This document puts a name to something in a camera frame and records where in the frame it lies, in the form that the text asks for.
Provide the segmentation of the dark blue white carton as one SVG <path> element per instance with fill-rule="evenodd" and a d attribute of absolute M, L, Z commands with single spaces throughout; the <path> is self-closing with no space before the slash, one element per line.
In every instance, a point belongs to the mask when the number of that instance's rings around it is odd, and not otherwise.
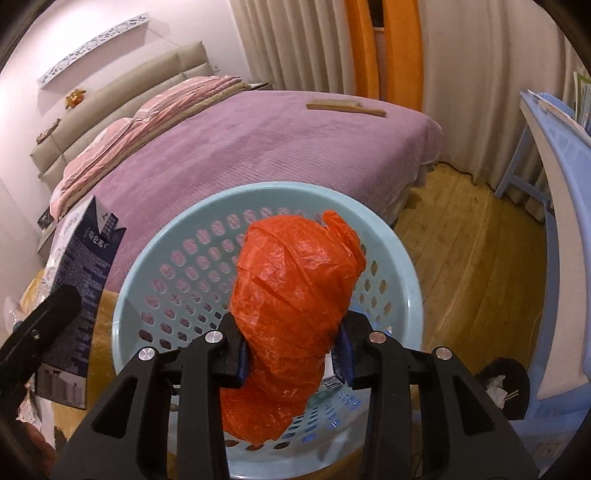
<path fill-rule="evenodd" d="M 80 201 L 58 223 L 37 301 L 61 285 L 74 286 L 81 311 L 36 373 L 36 393 L 56 403 L 84 409 L 92 335 L 102 292 L 126 228 L 95 196 Z"/>

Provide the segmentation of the orange plastic bag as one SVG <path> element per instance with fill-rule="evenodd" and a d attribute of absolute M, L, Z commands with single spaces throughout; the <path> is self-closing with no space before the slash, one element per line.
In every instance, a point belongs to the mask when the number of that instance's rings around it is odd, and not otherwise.
<path fill-rule="evenodd" d="M 263 444 L 304 413 L 366 266 L 358 234 L 335 211 L 249 226 L 230 298 L 249 375 L 242 388 L 221 390 L 226 433 Z"/>

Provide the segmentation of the grey nightstand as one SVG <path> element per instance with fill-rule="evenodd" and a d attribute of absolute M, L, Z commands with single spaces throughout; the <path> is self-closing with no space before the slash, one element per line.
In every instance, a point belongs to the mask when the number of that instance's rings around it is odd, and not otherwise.
<path fill-rule="evenodd" d="M 43 263 L 46 263 L 50 252 L 51 246 L 53 242 L 53 238 L 56 231 L 56 224 L 52 223 L 46 229 L 42 231 L 41 238 L 39 240 L 36 253 L 41 258 Z"/>

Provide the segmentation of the light blue plastic basket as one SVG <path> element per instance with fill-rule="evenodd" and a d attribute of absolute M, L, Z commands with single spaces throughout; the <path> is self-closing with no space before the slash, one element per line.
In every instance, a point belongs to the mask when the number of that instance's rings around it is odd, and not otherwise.
<path fill-rule="evenodd" d="M 274 215 L 320 221 L 339 214 L 356 231 L 367 259 L 351 306 L 377 330 L 410 349 L 422 344 L 422 294 L 413 263 L 391 227 L 360 202 L 298 182 L 243 185 L 191 206 L 147 244 L 122 285 L 112 320 L 116 370 L 142 348 L 176 350 L 214 330 L 228 310 L 238 254 L 252 222 Z M 304 414 L 276 441 L 226 440 L 236 479 L 287 479 L 338 462 L 363 445 L 370 394 L 329 378 Z"/>

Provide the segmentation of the dark item on headboard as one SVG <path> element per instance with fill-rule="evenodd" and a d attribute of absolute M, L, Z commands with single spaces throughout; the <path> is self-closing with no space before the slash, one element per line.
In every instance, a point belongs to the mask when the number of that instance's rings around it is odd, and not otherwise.
<path fill-rule="evenodd" d="M 44 130 L 43 132 L 41 132 L 37 137 L 36 137 L 36 144 L 40 145 L 42 144 L 48 137 L 51 136 L 51 134 L 57 129 L 57 127 L 59 126 L 61 122 L 60 118 L 57 118 L 46 130 Z"/>

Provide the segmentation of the orange plush toy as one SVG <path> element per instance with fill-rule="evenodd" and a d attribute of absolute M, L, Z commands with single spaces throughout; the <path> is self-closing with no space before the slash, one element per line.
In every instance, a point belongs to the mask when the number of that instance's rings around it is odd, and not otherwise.
<path fill-rule="evenodd" d="M 66 110 L 72 110 L 76 106 L 78 106 L 86 96 L 86 90 L 81 88 L 76 88 L 71 91 L 69 94 L 66 95 L 64 98 L 64 104 Z"/>

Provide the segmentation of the beige padded headboard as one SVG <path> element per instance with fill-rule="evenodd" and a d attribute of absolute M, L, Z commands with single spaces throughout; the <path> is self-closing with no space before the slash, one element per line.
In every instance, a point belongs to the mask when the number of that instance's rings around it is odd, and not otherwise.
<path fill-rule="evenodd" d="M 145 102 L 189 78 L 212 74 L 204 43 L 200 41 L 126 72 L 65 114 L 48 137 L 34 147 L 30 157 L 38 169 L 38 178 L 54 189 L 65 167 L 110 123 L 134 116 Z"/>

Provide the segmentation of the blue white desk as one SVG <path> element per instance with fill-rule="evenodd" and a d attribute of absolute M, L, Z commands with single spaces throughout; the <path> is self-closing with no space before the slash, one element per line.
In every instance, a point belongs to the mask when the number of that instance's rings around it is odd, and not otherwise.
<path fill-rule="evenodd" d="M 529 406 L 514 428 L 546 471 L 590 410 L 590 137 L 556 97 L 520 96 L 526 126 L 495 195 L 514 186 L 538 201 L 545 217 L 543 314 Z"/>

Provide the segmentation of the folded pink quilt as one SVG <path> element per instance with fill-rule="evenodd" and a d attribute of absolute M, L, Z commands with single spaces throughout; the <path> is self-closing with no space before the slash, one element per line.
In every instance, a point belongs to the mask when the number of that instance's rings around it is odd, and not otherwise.
<path fill-rule="evenodd" d="M 65 167 L 49 213 L 61 219 L 123 160 L 178 123 L 250 86 L 237 76 L 197 76 L 157 94 L 132 117 L 111 122 Z"/>

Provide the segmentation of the bed with purple cover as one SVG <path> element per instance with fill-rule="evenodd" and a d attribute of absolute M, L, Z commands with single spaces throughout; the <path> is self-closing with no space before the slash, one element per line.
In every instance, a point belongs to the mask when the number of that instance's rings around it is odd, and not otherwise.
<path fill-rule="evenodd" d="M 126 233 L 106 287 L 117 292 L 146 244 L 198 201 L 266 181 L 321 185 L 389 221 L 439 157 L 444 134 L 429 116 L 377 100 L 366 114 L 315 111 L 321 92 L 244 91 L 160 134 L 92 189 Z"/>

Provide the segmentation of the beige curtain right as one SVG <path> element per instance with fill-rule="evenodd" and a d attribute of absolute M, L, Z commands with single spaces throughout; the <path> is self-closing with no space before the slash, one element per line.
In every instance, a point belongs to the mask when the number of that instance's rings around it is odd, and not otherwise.
<path fill-rule="evenodd" d="M 587 71 L 533 1 L 422 1 L 424 112 L 443 129 L 441 158 L 497 188 L 526 125 L 527 90 L 575 102 Z"/>

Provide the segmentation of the beige curtain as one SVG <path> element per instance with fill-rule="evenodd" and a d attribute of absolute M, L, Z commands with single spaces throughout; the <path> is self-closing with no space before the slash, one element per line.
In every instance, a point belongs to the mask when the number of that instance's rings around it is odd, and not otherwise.
<path fill-rule="evenodd" d="M 497 188 L 526 125 L 527 90 L 575 102 L 587 71 L 533 1 L 422 1 L 424 112 L 443 129 L 441 158 Z"/>
<path fill-rule="evenodd" d="M 276 90 L 353 94 L 356 90 L 344 1 L 230 3 L 252 79 Z"/>

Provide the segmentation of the beige curtain left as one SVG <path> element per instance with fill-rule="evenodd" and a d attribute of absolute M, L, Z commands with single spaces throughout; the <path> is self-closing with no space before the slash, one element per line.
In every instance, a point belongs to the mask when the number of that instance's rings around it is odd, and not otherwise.
<path fill-rule="evenodd" d="M 344 1 L 230 3 L 252 79 L 276 90 L 353 94 L 356 90 Z"/>

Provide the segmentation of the orange curtain left strip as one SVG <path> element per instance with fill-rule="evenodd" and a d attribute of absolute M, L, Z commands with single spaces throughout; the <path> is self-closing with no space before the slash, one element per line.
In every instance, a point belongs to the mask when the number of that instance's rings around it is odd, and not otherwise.
<path fill-rule="evenodd" d="M 346 0 L 345 6 L 349 37 L 351 37 L 356 94 L 370 99 L 379 99 L 379 64 L 369 2 Z"/>

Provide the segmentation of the dark picture frame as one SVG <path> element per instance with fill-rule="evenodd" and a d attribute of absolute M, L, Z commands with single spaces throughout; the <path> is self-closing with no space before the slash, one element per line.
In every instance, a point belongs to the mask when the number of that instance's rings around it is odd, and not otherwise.
<path fill-rule="evenodd" d="M 37 225 L 41 230 L 47 229 L 54 221 L 49 209 L 46 209 L 37 220 Z"/>

